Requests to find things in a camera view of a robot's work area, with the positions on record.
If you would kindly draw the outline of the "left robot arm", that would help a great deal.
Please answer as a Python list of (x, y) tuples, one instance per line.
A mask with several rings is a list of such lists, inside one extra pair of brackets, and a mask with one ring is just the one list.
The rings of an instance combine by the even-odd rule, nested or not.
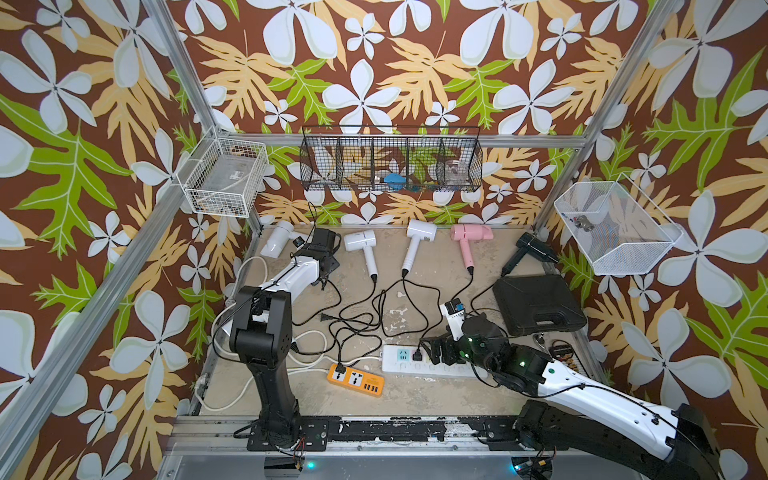
[(246, 365), (261, 409), (254, 425), (260, 441), (288, 449), (300, 441), (300, 407), (286, 365), (293, 340), (293, 301), (310, 285), (326, 282), (339, 267), (340, 235), (316, 228), (282, 270), (236, 295), (229, 348)]

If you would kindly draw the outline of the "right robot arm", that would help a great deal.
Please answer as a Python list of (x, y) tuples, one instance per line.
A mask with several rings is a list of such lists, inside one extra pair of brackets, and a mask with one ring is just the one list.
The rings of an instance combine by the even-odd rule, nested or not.
[(721, 479), (720, 449), (706, 416), (682, 404), (641, 401), (586, 377), (528, 345), (511, 342), (485, 316), (467, 318), (459, 337), (420, 340), (412, 359), (462, 360), (484, 370), (488, 386), (526, 397), (513, 424), (536, 450), (574, 448), (649, 479)]

